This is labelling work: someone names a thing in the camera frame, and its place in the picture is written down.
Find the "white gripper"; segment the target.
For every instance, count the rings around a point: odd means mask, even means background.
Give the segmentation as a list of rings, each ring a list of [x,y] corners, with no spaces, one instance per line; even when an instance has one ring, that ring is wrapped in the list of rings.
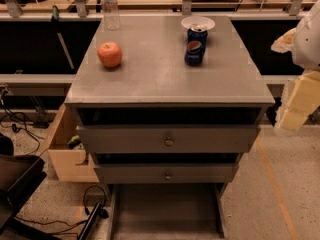
[[[276,39],[271,50],[277,53],[292,52],[296,29],[292,28]],[[284,90],[282,105],[278,111],[278,127],[297,131],[320,106],[320,71],[305,70],[290,81]]]

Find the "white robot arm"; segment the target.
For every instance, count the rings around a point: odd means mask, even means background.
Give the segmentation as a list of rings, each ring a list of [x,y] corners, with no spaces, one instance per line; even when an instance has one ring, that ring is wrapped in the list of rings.
[[[320,1],[295,28],[275,40],[271,50],[291,52],[293,63],[304,69],[301,76],[285,86],[276,116],[279,130],[297,132],[320,106]]]

